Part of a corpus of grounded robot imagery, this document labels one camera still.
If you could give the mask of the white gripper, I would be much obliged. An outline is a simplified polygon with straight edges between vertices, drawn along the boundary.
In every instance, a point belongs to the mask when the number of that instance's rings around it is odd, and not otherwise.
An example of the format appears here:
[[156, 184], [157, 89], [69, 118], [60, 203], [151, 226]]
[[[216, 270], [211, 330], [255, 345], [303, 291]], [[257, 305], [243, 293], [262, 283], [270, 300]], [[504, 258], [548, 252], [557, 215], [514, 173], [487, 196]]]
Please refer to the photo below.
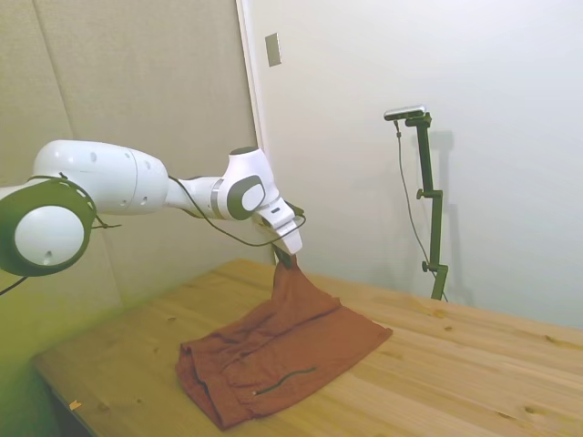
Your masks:
[[268, 241], [277, 260], [286, 269], [296, 268], [296, 255], [302, 249], [300, 225], [303, 219], [283, 199], [259, 209], [259, 230]]

